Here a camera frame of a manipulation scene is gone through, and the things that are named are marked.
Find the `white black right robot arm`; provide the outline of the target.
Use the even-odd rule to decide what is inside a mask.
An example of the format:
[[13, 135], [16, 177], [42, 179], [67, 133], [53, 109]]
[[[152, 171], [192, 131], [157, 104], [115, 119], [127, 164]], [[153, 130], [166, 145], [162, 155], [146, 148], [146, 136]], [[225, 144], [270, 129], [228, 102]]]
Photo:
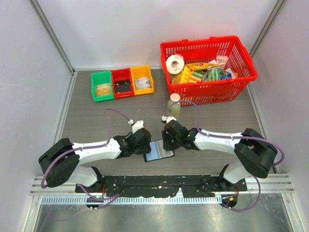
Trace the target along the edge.
[[200, 128], [188, 130], [171, 119], [161, 133], [166, 151], [182, 147], [186, 150], [215, 150], [235, 155], [238, 161], [224, 166], [218, 177], [218, 185], [224, 191], [231, 190], [237, 182], [249, 176], [267, 178], [278, 153], [274, 145], [249, 128], [243, 133], [213, 133]]

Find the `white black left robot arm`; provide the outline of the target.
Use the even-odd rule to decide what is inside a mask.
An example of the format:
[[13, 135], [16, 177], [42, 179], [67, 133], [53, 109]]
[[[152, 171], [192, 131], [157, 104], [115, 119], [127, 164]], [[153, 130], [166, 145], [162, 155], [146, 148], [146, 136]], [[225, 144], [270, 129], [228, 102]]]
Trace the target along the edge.
[[151, 152], [150, 142], [151, 134], [145, 128], [130, 132], [127, 137], [118, 135], [95, 143], [79, 144], [68, 138], [61, 139], [38, 160], [43, 172], [41, 188], [55, 188], [70, 182], [99, 192], [103, 187], [102, 174], [97, 168], [85, 168], [83, 164], [144, 155]]

